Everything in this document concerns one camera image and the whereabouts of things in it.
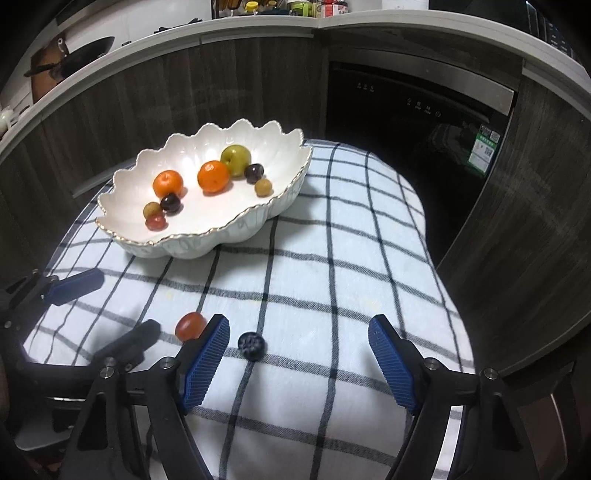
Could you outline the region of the red grape tomato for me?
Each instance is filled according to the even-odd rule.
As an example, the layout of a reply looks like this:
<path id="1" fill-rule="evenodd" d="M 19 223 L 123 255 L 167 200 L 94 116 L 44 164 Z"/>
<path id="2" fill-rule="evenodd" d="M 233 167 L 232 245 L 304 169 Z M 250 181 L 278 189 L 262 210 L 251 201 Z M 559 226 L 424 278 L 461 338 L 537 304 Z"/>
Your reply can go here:
<path id="1" fill-rule="evenodd" d="M 154 214 L 145 219 L 145 226 L 149 231 L 159 232 L 166 229 L 168 223 L 163 214 Z"/>
<path id="2" fill-rule="evenodd" d="M 174 331 L 174 335 L 181 342 L 197 339 L 204 331 L 207 321 L 198 312 L 189 312 L 181 318 Z"/>

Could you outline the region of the dark blueberry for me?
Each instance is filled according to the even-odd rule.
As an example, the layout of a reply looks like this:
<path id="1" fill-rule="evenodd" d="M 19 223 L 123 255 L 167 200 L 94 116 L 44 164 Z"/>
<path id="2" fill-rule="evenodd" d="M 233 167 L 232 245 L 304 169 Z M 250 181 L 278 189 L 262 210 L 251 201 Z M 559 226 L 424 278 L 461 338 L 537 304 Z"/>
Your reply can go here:
<path id="1" fill-rule="evenodd" d="M 249 362 L 257 362 L 266 354 L 266 340 L 256 332 L 245 332 L 238 338 L 238 351 Z"/>

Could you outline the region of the brown longan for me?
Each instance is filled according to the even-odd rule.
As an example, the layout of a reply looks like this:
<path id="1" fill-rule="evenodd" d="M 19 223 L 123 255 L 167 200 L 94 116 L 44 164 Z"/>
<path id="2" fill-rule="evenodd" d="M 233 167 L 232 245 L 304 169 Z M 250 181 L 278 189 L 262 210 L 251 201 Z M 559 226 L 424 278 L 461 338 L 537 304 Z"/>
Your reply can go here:
<path id="1" fill-rule="evenodd" d="M 266 178 L 259 179 L 259 181 L 254 184 L 254 190 L 256 191 L 256 195 L 260 198 L 269 197 L 273 194 L 273 183 Z"/>
<path id="2" fill-rule="evenodd" d="M 161 215 L 162 208 L 158 202 L 148 202 L 144 205 L 142 214 L 145 219 L 148 219 L 155 215 Z"/>

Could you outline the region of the dark plum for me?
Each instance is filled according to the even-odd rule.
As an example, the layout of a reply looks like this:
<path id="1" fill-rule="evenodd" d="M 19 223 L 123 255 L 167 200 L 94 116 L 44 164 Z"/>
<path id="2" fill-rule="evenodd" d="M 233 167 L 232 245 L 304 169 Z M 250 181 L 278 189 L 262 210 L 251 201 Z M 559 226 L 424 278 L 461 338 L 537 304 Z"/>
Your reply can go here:
<path id="1" fill-rule="evenodd" d="M 182 203 L 175 193 L 169 193 L 160 200 L 160 208 L 165 214 L 175 215 L 181 210 Z"/>
<path id="2" fill-rule="evenodd" d="M 245 167 L 245 171 L 243 171 L 243 176 L 245 177 L 247 183 L 252 185 L 256 184 L 256 182 L 259 182 L 259 180 L 263 179 L 263 165 L 259 163 L 249 164 Z"/>

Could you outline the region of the orange mandarin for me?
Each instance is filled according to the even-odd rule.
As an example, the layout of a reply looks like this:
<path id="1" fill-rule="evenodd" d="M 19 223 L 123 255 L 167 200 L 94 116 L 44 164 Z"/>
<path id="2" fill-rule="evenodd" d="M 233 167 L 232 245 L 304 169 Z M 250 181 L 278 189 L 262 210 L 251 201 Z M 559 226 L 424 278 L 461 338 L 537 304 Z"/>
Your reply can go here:
<path id="1" fill-rule="evenodd" d="M 153 179 L 152 189 L 158 199 L 162 199 L 169 194 L 181 197 L 184 190 L 184 181 L 177 171 L 165 170 Z"/>
<path id="2" fill-rule="evenodd" d="M 197 182 L 207 195 L 221 193 L 230 182 L 228 167 L 218 160 L 205 162 L 197 173 Z"/>

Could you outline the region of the green apple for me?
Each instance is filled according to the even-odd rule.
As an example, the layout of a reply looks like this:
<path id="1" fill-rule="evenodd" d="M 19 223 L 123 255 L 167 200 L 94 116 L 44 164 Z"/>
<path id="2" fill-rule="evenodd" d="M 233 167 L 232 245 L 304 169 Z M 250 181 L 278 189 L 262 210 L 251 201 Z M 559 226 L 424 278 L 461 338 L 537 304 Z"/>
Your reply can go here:
<path id="1" fill-rule="evenodd" d="M 228 167 L 232 178 L 242 178 L 246 167 L 252 162 L 252 154 L 245 146 L 229 145 L 221 152 L 221 162 Z"/>

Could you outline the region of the white checked tablecloth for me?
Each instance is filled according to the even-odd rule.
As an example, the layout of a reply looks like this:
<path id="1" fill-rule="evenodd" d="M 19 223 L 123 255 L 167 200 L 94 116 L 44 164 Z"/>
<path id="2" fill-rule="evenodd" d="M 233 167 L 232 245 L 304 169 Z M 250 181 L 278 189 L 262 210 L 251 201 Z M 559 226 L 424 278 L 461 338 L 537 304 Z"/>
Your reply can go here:
<path id="1" fill-rule="evenodd" d="M 183 315 L 222 314 L 231 343 L 187 424 L 216 479 L 382 479 L 411 420 L 397 405 L 368 341 L 388 317 L 426 357 L 471 373 L 463 321 L 426 246 L 410 183 L 376 155 L 315 142 L 294 204 L 249 240 L 194 260 L 139 259 L 96 226 L 88 206 L 48 270 L 97 267 L 101 289 L 50 308 L 25 341 L 37 362 L 83 365 L 137 322 L 159 322 L 153 365 L 176 354 Z M 262 360 L 236 342 L 256 332 Z"/>

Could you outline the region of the white scalloped ceramic bowl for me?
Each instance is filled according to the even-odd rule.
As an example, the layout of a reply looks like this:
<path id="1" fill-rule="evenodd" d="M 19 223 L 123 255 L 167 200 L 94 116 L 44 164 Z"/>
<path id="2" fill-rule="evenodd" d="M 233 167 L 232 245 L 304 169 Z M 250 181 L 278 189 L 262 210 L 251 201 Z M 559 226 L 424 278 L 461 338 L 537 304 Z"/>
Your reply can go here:
<path id="1" fill-rule="evenodd" d="M 230 180 L 218 193 L 207 193 L 198 185 L 200 168 L 235 144 L 249 150 L 252 161 L 263 166 L 273 186 L 270 195 L 260 197 L 245 179 Z M 276 120 L 259 127 L 246 119 L 228 128 L 205 123 L 193 135 L 171 134 L 161 148 L 144 149 L 130 167 L 115 171 L 111 189 L 97 197 L 101 213 L 95 223 L 136 257 L 195 259 L 219 244 L 249 239 L 267 220 L 290 208 L 304 185 L 311 156 L 301 129 L 283 132 Z M 151 231 L 143 208 L 154 200 L 153 181 L 165 170 L 183 179 L 181 208 L 167 219 L 164 229 Z"/>

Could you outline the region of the white teapot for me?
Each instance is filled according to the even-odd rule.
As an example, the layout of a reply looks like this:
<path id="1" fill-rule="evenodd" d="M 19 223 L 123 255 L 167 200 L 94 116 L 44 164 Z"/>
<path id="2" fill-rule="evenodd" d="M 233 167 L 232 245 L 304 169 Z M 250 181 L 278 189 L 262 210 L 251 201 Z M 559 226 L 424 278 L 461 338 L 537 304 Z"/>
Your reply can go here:
<path id="1" fill-rule="evenodd" d="M 3 136 L 10 128 L 12 118 L 14 116 L 14 110 L 7 106 L 0 112 L 0 135 Z"/>

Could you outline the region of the black wok pan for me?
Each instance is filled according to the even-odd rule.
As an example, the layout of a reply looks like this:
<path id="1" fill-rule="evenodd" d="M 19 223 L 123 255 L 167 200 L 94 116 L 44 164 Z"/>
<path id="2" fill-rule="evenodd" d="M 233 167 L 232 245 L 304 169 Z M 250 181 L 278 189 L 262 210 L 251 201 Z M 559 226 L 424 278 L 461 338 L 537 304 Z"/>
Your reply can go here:
<path id="1" fill-rule="evenodd" d="M 61 82 L 88 64 L 106 55 L 115 37 L 107 36 L 87 43 L 80 48 L 70 52 L 63 37 L 57 39 L 57 47 L 62 54 L 62 59 L 56 63 L 38 65 L 24 73 L 26 78 L 48 72 L 56 82 Z"/>

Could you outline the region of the green energy label sticker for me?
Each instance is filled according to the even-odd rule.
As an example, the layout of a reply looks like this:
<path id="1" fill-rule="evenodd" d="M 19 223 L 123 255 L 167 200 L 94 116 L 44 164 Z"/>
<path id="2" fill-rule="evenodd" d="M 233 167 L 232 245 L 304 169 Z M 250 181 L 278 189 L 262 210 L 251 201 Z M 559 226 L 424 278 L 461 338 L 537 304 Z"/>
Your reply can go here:
<path id="1" fill-rule="evenodd" d="M 500 141 L 500 133 L 488 126 L 481 125 L 468 158 L 469 167 L 474 169 L 479 175 L 485 176 L 492 166 Z"/>

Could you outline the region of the built-in black dishwasher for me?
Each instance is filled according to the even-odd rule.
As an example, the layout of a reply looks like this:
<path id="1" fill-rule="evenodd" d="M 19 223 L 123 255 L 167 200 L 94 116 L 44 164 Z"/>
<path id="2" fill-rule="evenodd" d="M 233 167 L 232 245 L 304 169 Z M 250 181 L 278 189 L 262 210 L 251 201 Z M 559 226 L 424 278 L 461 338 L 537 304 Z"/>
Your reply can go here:
<path id="1" fill-rule="evenodd" d="M 515 89 L 410 54 L 332 47 L 325 134 L 375 153 L 410 182 L 440 263 L 468 220 L 507 131 Z M 468 165 L 481 125 L 501 134 L 485 176 Z"/>

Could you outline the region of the black spice rack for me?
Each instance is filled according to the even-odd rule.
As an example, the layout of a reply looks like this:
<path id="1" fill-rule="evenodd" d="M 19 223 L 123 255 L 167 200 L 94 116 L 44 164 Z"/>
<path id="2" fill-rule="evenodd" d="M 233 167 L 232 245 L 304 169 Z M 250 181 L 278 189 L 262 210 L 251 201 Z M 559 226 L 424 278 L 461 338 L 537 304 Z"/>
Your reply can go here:
<path id="1" fill-rule="evenodd" d="M 245 15 L 243 7 L 249 0 L 213 0 L 211 2 L 211 18 L 221 19 Z M 259 2 L 259 13 L 256 15 L 287 15 L 287 3 L 284 1 L 254 0 Z"/>

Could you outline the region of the yellow cap bottle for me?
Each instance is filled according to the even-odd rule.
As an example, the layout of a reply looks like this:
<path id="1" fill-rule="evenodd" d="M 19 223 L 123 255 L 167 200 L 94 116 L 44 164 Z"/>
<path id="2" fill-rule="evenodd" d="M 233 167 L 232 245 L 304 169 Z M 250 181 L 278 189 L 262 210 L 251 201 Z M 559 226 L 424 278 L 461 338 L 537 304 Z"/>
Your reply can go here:
<path id="1" fill-rule="evenodd" d="M 247 1 L 245 3 L 245 7 L 243 7 L 243 11 L 245 15 L 256 15 L 259 13 L 259 2 L 257 1 Z"/>

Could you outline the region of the black microwave oven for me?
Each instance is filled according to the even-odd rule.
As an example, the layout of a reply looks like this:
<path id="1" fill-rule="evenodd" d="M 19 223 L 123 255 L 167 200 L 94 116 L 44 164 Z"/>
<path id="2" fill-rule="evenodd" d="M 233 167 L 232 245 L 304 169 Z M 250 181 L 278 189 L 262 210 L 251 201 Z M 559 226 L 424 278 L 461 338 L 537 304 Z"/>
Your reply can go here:
<path id="1" fill-rule="evenodd" d="M 529 33 L 553 48 L 561 51 L 573 60 L 578 60 L 575 51 L 558 28 L 539 13 L 529 1 L 526 1 L 525 4 Z"/>

